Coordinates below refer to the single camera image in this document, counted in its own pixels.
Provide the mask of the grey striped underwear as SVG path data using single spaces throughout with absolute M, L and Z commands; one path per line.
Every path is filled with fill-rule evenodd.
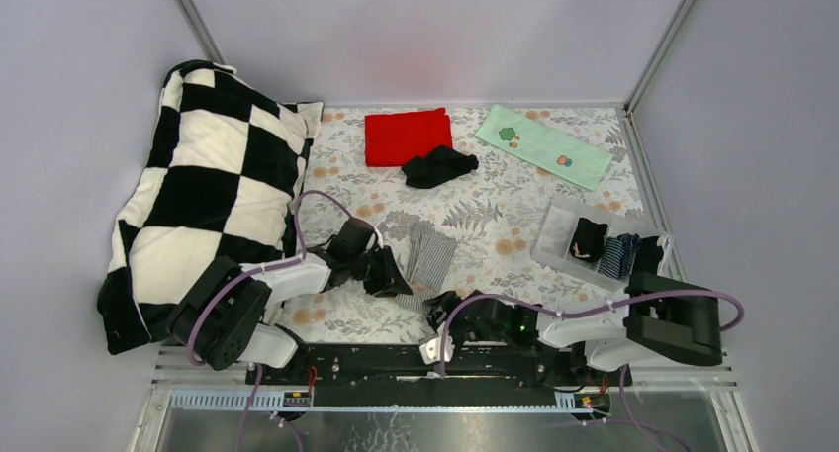
M 411 246 L 404 278 L 412 292 L 398 295 L 396 302 L 403 308 L 426 314 L 425 302 L 442 291 L 457 241 L 437 230 L 431 222 L 411 225 L 409 240 Z

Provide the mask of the black underwear beige waistband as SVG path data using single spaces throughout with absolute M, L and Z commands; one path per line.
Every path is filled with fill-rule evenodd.
M 608 224 L 579 218 L 568 252 L 573 258 L 587 263 L 599 261 L 605 250 L 607 232 Z

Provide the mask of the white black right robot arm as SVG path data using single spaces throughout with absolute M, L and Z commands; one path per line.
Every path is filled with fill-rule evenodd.
M 664 358 L 715 367 L 723 359 L 721 334 L 738 324 L 742 306 L 729 295 L 641 272 L 607 298 L 573 310 L 549 308 L 500 294 L 455 293 L 425 304 L 434 332 L 419 345 L 428 365 L 453 360 L 469 342 L 502 343 L 524 355 L 565 353 L 569 375 L 590 385 L 605 372 L 636 361 Z

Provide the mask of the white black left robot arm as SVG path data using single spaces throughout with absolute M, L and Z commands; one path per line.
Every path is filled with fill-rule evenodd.
M 392 249 L 367 222 L 348 219 L 328 241 L 269 263 L 240 265 L 223 256 L 209 264 L 166 322 L 194 365 L 215 371 L 238 362 L 267 365 L 285 384 L 306 374 L 301 340 L 265 318 L 268 309 L 303 295 L 358 281 L 374 297 L 412 290 Z

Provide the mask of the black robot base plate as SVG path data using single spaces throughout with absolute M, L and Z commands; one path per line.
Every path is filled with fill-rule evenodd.
M 512 379 L 524 386 L 560 389 L 627 385 L 618 369 L 602 372 L 586 365 L 582 350 L 540 345 L 512 347 L 467 344 L 441 367 L 424 362 L 407 344 L 311 343 L 300 347 L 283 368 L 262 368 L 262 386 L 350 386 L 374 379 Z

